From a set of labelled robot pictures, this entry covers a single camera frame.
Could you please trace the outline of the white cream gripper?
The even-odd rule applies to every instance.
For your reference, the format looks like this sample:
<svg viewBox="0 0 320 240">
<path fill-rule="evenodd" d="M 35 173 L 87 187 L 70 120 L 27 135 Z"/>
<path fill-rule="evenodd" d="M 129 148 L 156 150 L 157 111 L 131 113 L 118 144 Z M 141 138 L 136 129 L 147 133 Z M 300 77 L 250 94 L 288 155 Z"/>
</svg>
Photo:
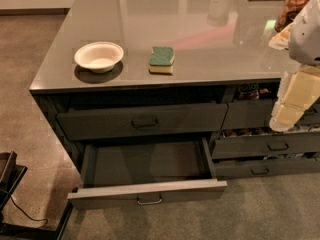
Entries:
<svg viewBox="0 0 320 240">
<path fill-rule="evenodd" d="M 320 68 L 301 65 L 295 72 L 285 72 L 277 97 L 269 127 L 276 132 L 285 132 L 319 99 Z"/>
</svg>

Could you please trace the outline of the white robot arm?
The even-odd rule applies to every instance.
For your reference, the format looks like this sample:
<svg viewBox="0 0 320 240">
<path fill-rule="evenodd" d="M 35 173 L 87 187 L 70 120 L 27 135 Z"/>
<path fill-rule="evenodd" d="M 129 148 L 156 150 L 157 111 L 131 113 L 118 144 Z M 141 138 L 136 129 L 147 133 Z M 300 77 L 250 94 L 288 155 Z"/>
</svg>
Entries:
<svg viewBox="0 0 320 240">
<path fill-rule="evenodd" d="M 285 30 L 289 57 L 300 67 L 281 78 L 269 122 L 277 132 L 291 129 L 320 97 L 320 0 L 309 0 Z"/>
</svg>

